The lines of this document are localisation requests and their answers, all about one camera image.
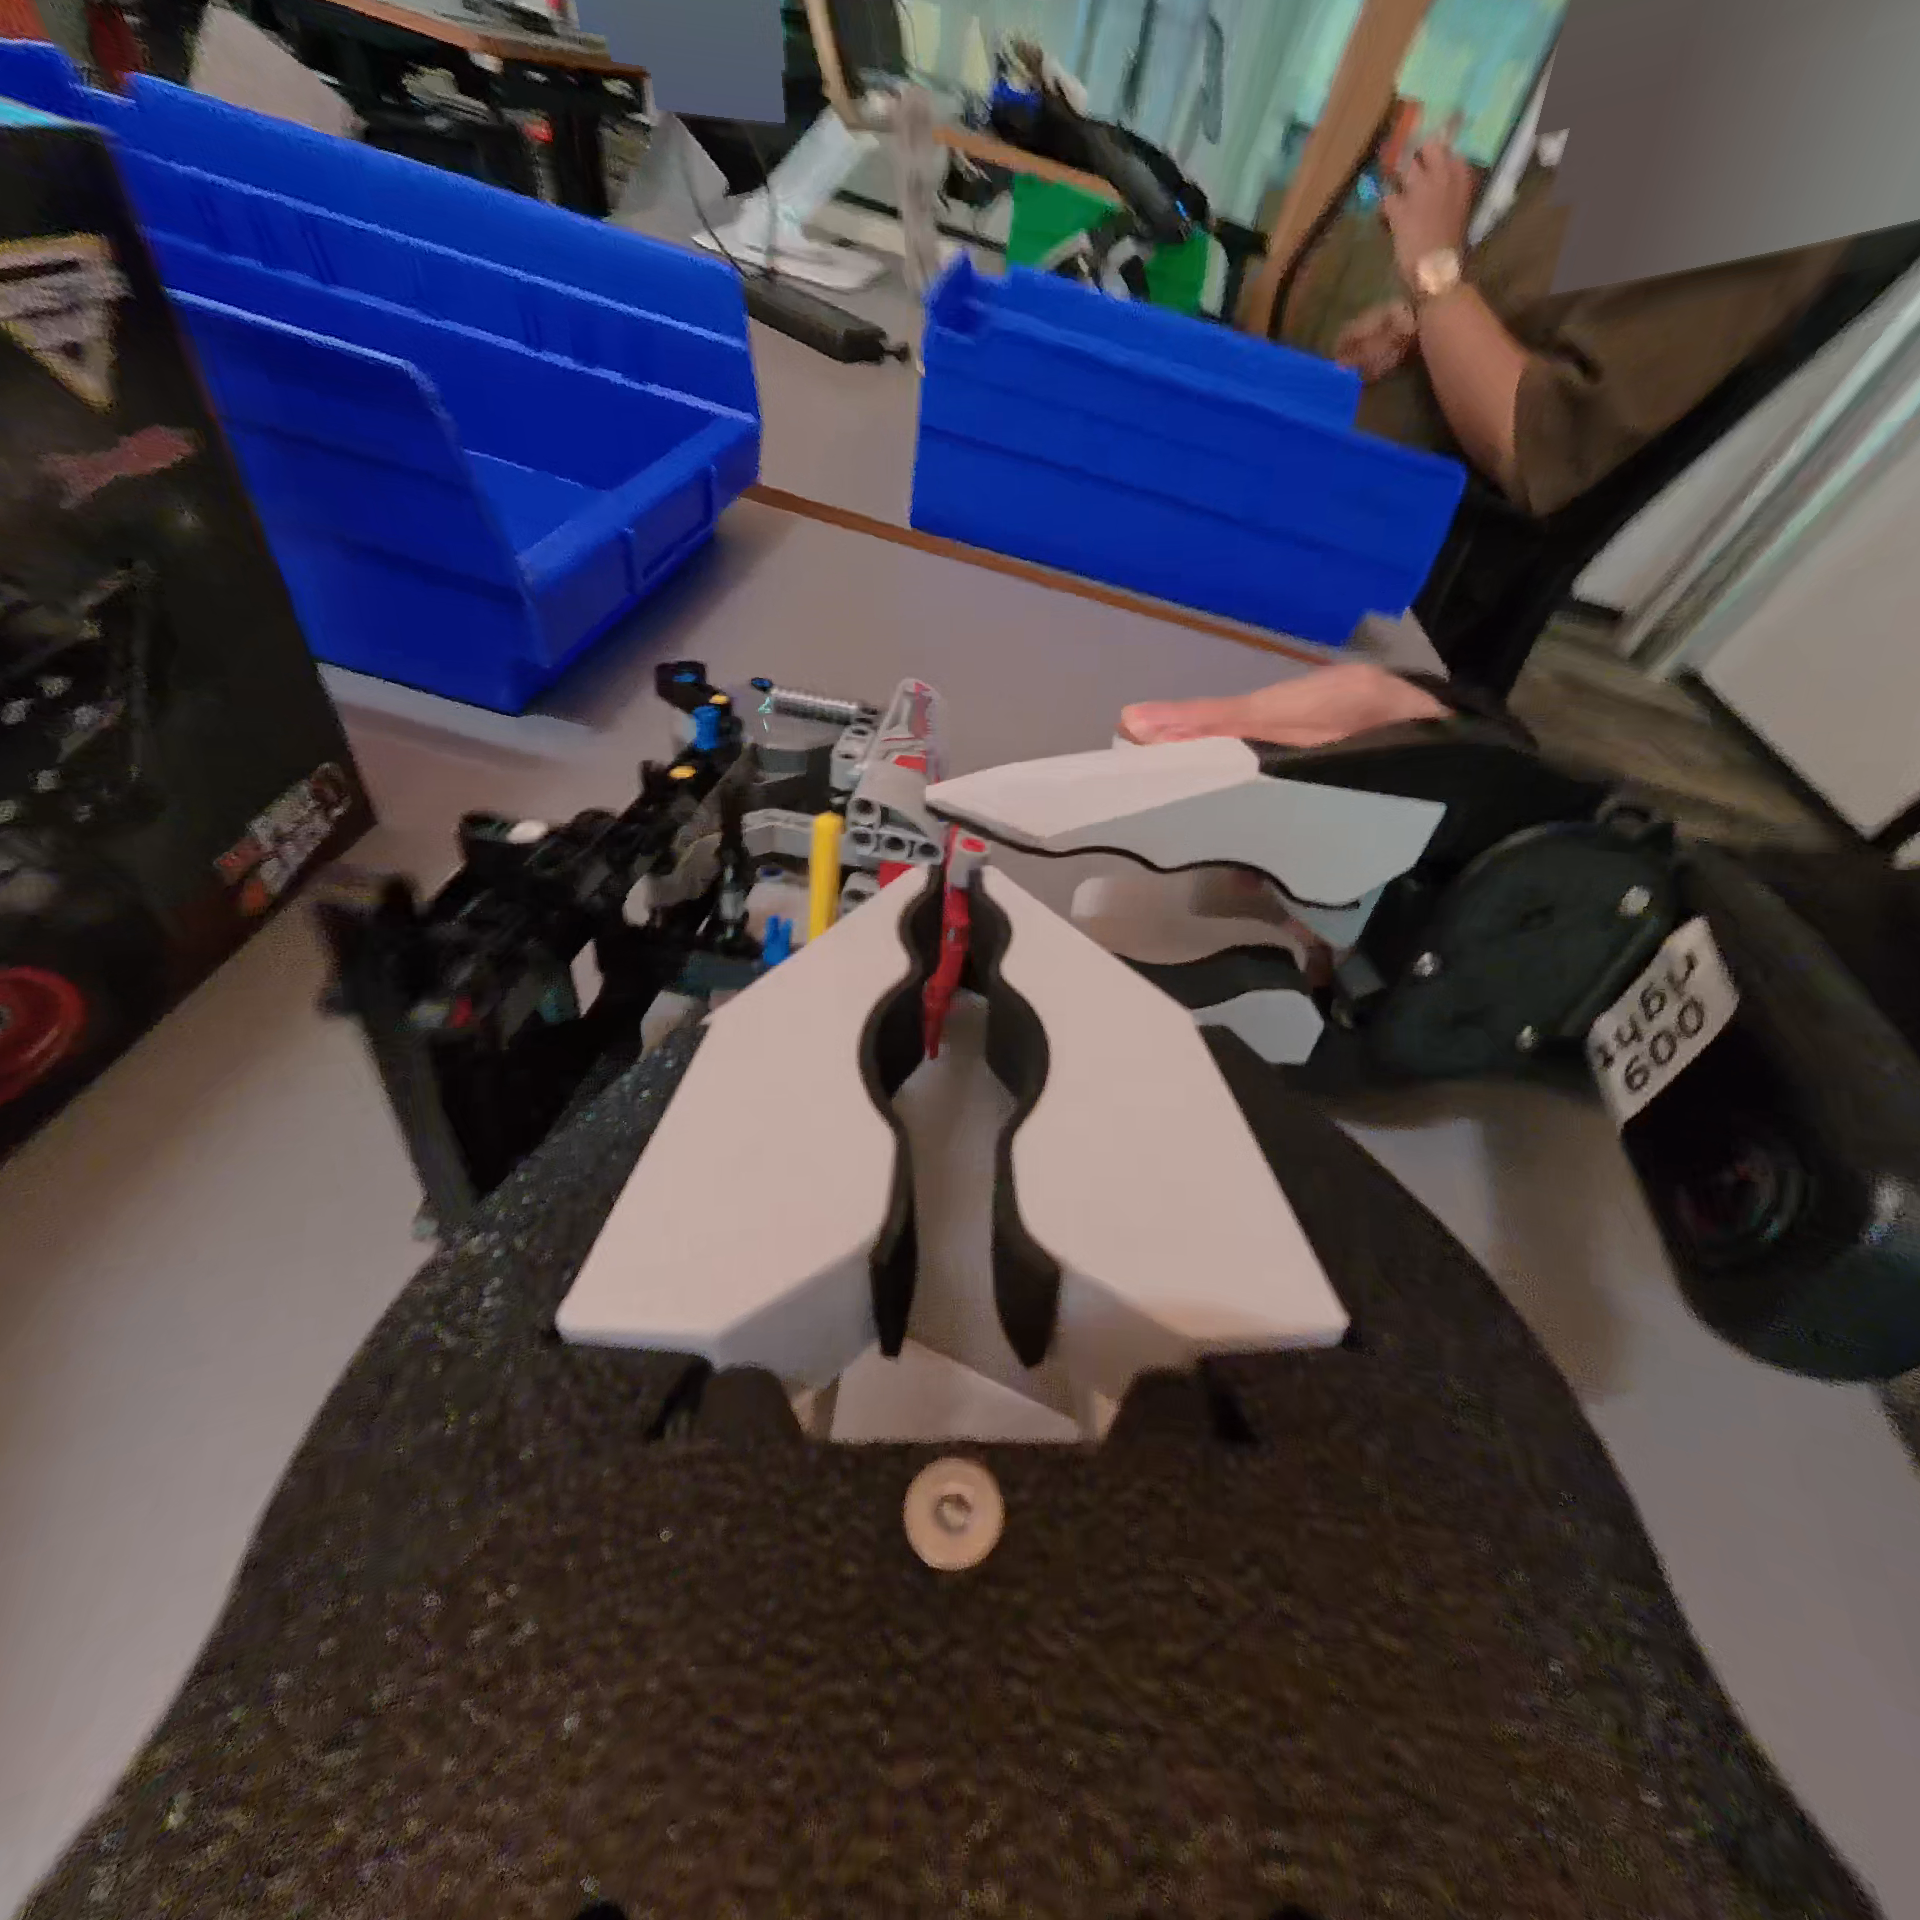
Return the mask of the metal frame post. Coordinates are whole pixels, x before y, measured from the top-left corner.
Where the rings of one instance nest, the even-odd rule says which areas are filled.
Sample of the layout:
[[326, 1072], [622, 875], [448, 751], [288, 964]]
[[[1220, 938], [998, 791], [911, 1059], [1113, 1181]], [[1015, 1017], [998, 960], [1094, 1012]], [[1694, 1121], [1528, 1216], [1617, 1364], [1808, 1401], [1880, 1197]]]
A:
[[1619, 655], [1670, 682], [1709, 661], [1855, 497], [1915, 444], [1918, 271], [1821, 348], [1821, 392], [1633, 606]]

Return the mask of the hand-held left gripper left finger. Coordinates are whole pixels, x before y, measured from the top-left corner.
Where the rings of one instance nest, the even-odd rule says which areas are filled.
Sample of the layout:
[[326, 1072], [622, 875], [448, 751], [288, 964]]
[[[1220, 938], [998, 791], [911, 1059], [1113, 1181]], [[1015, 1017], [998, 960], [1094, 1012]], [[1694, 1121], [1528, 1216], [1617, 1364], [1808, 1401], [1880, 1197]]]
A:
[[944, 892], [898, 876], [707, 1019], [555, 1309], [566, 1345], [828, 1395], [901, 1354], [917, 1239], [888, 1074], [922, 1060]]

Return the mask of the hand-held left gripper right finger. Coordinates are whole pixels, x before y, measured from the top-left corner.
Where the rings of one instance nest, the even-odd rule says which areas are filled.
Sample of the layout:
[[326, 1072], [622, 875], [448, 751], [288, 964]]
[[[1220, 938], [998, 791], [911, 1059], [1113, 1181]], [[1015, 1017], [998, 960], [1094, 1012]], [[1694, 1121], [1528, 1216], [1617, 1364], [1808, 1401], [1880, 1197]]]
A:
[[971, 958], [1014, 1113], [970, 1364], [1102, 1433], [1137, 1379], [1339, 1348], [1350, 1312], [1188, 1011], [996, 869]]

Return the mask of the wooden-top table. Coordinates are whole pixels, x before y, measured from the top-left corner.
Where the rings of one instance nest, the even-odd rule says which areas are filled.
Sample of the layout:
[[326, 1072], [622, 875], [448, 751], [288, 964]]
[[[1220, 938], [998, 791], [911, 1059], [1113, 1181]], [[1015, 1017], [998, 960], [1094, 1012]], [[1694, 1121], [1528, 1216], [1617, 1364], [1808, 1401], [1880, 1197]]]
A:
[[324, 6], [359, 27], [423, 39], [475, 59], [541, 66], [622, 85], [644, 85], [649, 79], [641, 64], [612, 61], [603, 41], [571, 28], [536, 32], [475, 14], [449, 17], [389, 2], [326, 2]]

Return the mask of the blue plastic storage bin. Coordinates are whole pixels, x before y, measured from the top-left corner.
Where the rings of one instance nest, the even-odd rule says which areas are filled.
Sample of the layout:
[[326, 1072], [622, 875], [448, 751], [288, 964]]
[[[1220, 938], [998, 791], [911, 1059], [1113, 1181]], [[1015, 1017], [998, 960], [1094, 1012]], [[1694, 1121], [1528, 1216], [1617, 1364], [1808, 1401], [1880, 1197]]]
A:
[[718, 259], [43, 43], [2, 76], [105, 136], [319, 663], [522, 713], [755, 485]]
[[1336, 363], [1020, 266], [954, 259], [922, 363], [913, 530], [1307, 645], [1408, 612], [1468, 486]]

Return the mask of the black power strip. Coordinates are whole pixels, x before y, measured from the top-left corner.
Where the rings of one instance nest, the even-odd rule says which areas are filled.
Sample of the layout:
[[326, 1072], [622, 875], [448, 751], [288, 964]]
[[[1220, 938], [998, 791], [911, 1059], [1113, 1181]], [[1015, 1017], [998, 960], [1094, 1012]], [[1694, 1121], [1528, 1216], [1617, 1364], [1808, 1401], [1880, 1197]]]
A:
[[888, 330], [802, 282], [778, 274], [740, 280], [747, 316], [808, 352], [845, 368], [875, 368], [898, 356]]

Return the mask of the green plastic bin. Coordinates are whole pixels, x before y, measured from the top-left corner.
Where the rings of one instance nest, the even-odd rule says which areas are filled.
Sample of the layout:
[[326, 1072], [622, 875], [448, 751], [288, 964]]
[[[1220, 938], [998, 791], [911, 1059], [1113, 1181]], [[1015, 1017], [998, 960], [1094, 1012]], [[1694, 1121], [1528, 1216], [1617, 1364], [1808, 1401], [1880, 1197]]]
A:
[[1216, 242], [1203, 230], [1158, 242], [1124, 204], [1071, 185], [1014, 177], [1003, 242], [1011, 268], [1193, 319], [1202, 311], [1214, 253]]

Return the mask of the brick-built toy vehicle chassis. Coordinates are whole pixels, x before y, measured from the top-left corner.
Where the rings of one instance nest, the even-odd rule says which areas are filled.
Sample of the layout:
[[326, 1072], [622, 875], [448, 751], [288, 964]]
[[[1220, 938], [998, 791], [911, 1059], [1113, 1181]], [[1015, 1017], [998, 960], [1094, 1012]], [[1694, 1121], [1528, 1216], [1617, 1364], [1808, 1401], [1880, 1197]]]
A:
[[904, 679], [881, 704], [696, 658], [654, 670], [674, 751], [622, 811], [555, 825], [457, 823], [429, 894], [402, 876], [332, 885], [324, 1006], [366, 1047], [420, 1188], [423, 1239], [457, 1231], [649, 1020], [750, 986], [828, 919], [944, 857], [925, 804], [944, 698]]

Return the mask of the grey desk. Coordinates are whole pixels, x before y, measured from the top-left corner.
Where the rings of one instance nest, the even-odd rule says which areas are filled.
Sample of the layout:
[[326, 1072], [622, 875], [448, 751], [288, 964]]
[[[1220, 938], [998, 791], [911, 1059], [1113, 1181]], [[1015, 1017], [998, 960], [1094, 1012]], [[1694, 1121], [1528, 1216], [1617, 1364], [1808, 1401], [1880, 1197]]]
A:
[[[436, 881], [468, 808], [630, 797], [672, 658], [862, 700], [923, 679], [955, 769], [1102, 749], [1155, 698], [1331, 691], [1312, 648], [752, 500], [525, 716], [327, 668], [377, 811], [361, 858]], [[278, 919], [4, 1167], [4, 1912], [178, 1692], [326, 1390], [423, 1259], [322, 974], [307, 919]], [[1542, 1338], [1748, 1728], [1884, 1914], [1915, 1916], [1915, 1466], [1874, 1395], [1701, 1329], [1580, 1100], [1471, 1086], [1345, 1128]]]

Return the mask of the white desktop stand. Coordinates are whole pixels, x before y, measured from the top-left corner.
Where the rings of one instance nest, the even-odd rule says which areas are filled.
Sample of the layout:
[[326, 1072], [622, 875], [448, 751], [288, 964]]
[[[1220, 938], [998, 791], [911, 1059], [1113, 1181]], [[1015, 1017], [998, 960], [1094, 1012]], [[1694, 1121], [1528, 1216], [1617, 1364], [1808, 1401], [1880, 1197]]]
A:
[[[933, 100], [919, 87], [888, 85], [849, 108], [821, 108], [765, 182], [725, 211], [701, 204], [691, 245], [745, 276], [770, 276], [821, 295], [862, 293], [878, 282], [884, 259], [900, 259], [913, 297], [964, 254], [941, 230]], [[892, 170], [894, 240], [828, 229], [828, 211], [851, 178], [875, 161]]]

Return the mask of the person's right hand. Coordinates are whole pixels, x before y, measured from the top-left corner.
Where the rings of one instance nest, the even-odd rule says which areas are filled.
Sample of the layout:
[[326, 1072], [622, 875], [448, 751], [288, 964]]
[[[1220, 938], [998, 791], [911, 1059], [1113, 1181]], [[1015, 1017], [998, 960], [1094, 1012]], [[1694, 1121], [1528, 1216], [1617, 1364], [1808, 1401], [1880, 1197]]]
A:
[[1365, 663], [1329, 665], [1247, 693], [1130, 704], [1115, 718], [1115, 741], [1145, 749], [1228, 739], [1315, 751], [1451, 715], [1448, 700], [1412, 679]]

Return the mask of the black office chair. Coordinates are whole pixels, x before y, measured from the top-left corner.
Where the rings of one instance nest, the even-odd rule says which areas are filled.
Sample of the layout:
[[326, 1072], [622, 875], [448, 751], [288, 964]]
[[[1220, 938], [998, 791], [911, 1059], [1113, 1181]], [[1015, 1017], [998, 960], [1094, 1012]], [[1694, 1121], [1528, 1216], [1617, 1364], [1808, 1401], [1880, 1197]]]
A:
[[1526, 516], [1468, 469], [1448, 541], [1412, 603], [1451, 679], [1506, 695], [1596, 555], [1915, 265], [1915, 222], [1845, 240], [1835, 278], [1775, 346], [1569, 507]]

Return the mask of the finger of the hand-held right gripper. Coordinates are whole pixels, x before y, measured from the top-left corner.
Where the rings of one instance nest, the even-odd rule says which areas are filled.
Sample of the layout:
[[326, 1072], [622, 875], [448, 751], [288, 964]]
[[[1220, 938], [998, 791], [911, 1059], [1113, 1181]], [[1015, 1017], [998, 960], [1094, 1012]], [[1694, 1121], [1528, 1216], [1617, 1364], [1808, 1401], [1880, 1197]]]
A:
[[1090, 876], [1068, 921], [1193, 1027], [1233, 1036], [1270, 1067], [1307, 1063], [1323, 1036], [1336, 950], [1265, 876]]
[[931, 782], [923, 804], [998, 849], [1242, 871], [1323, 911], [1409, 875], [1445, 818], [1437, 800], [1268, 773], [1254, 745], [1220, 737], [1011, 763]]

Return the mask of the black printed toy box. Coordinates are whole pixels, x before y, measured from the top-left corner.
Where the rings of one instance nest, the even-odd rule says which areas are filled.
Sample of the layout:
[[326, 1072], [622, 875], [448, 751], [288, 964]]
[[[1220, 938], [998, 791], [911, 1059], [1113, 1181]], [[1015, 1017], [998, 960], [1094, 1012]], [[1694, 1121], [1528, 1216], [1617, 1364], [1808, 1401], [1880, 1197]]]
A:
[[2, 1155], [372, 803], [102, 132], [4, 105]]

